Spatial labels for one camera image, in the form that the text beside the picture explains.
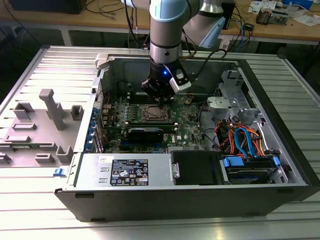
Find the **blue cable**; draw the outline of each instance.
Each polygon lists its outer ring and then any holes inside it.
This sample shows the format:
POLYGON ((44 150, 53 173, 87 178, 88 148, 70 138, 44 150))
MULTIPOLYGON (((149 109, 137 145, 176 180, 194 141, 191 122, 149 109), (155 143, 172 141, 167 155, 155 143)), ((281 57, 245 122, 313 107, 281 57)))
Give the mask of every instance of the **blue cable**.
POLYGON ((251 154, 251 156, 256 157, 257 154, 256 154, 256 151, 255 151, 255 148, 252 146, 250 133, 249 133, 247 130, 245 130, 244 128, 242 128, 242 127, 241 127, 241 128, 238 128, 238 129, 235 131, 235 133, 234 133, 234 142, 235 142, 236 148, 239 149, 239 151, 243 153, 243 155, 244 155, 245 158, 248 157, 246 151, 243 150, 243 149, 241 148, 241 146, 239 145, 239 139, 238 139, 238 133, 239 133, 239 131, 243 131, 243 132, 244 132, 244 134, 245 134, 245 136, 246 136, 246 139, 247 139, 247 142, 248 142, 248 148, 249 148, 250 154, 251 154))
POLYGON ((240 46, 242 45, 244 37, 245 37, 245 31, 244 31, 244 27, 242 26, 241 22, 239 22, 238 20, 235 20, 235 22, 237 24, 239 24, 239 26, 241 27, 241 35, 242 35, 241 40, 240 40, 240 44, 238 45, 237 50, 236 50, 236 53, 238 53, 240 50, 240 46))

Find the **floor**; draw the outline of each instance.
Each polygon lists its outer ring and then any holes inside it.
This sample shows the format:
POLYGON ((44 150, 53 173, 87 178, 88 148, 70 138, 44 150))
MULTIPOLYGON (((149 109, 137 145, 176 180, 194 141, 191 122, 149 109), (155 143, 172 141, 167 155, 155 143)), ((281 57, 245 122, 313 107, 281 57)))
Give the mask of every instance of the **floor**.
MULTIPOLYGON (((40 47, 24 29, 18 28, 15 31, 17 32, 16 39, 9 39, 9 37, 2 35, 4 39, 0 41, 0 102, 14 86, 40 47)), ((63 39, 58 30, 29 29, 29 31, 42 45, 63 45, 63 39)), ((99 32, 72 31, 71 36, 74 45, 81 47, 128 47, 128 34, 125 33, 104 33, 105 42, 102 42, 99 32)), ((135 46, 132 41, 129 43, 131 47, 135 46)), ((311 58, 312 48, 296 44, 282 45, 279 48, 279 44, 266 42, 262 42, 258 46, 257 42, 250 42, 248 47, 239 50, 240 53, 245 51, 248 53, 258 51, 262 54, 277 52, 284 55, 302 73, 306 61, 311 58)), ((320 94, 320 52, 318 51, 317 56, 313 58, 315 63, 305 75, 305 79, 320 94)))

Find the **blue clip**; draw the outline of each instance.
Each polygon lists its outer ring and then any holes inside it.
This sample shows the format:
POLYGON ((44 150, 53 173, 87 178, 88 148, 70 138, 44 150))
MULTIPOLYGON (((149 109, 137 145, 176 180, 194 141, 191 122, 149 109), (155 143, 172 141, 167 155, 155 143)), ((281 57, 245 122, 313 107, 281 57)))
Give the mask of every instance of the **blue clip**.
POLYGON ((98 108, 96 108, 96 107, 92 108, 92 113, 98 114, 99 113, 98 108))
POLYGON ((95 121, 92 121, 92 120, 91 120, 91 121, 89 122, 89 126, 90 126, 90 127, 94 127, 95 125, 96 125, 96 122, 95 122, 95 121))
POLYGON ((277 156, 274 156, 273 157, 273 161, 274 161, 274 164, 277 166, 277 167, 280 167, 280 161, 279 161, 279 158, 277 156))
POLYGON ((92 146, 92 144, 91 144, 91 143, 88 143, 88 142, 86 142, 86 143, 84 144, 84 147, 85 147, 86 149, 91 149, 91 146, 92 146))
POLYGON ((246 139, 247 139, 247 142, 248 142, 248 148, 249 148, 250 154, 251 154, 251 156, 256 157, 257 154, 256 154, 256 151, 255 151, 255 148, 252 146, 250 133, 249 133, 247 130, 245 130, 244 128, 242 128, 242 127, 241 127, 241 128, 238 128, 238 129, 235 131, 235 133, 234 133, 234 142, 235 142, 236 148, 239 149, 239 151, 243 153, 243 155, 244 155, 245 158, 248 157, 246 151, 243 150, 243 149, 241 148, 241 146, 239 145, 239 139, 238 139, 238 133, 239 133, 239 131, 244 131, 244 134, 245 134, 246 139))
POLYGON ((93 136, 87 135, 86 138, 85 138, 85 140, 86 140, 86 141, 91 141, 93 138, 94 138, 93 136))
POLYGON ((239 156, 227 156, 223 159, 223 165, 226 168, 229 166, 244 166, 245 164, 239 156))
POLYGON ((65 170, 63 168, 57 168, 53 173, 54 177, 65 177, 65 170))
POLYGON ((95 130, 94 130, 92 127, 89 127, 89 128, 88 128, 88 132, 91 133, 91 134, 93 134, 93 133, 95 132, 95 130))

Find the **table leg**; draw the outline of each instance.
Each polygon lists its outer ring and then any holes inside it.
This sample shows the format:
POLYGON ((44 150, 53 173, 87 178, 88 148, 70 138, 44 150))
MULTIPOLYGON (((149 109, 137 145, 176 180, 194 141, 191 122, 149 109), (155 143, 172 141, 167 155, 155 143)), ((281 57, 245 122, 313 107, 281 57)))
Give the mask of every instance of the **table leg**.
POLYGON ((67 28, 61 28, 60 31, 61 31, 64 45, 65 46, 73 46, 73 42, 72 42, 69 30, 67 28))

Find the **white sticker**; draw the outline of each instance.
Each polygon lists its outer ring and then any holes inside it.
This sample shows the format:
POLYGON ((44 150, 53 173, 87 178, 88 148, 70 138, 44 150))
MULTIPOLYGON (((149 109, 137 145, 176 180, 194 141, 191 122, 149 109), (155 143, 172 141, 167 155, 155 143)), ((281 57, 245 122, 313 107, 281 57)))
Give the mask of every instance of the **white sticker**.
POLYGON ((114 156, 99 156, 99 163, 109 163, 112 164, 114 156))

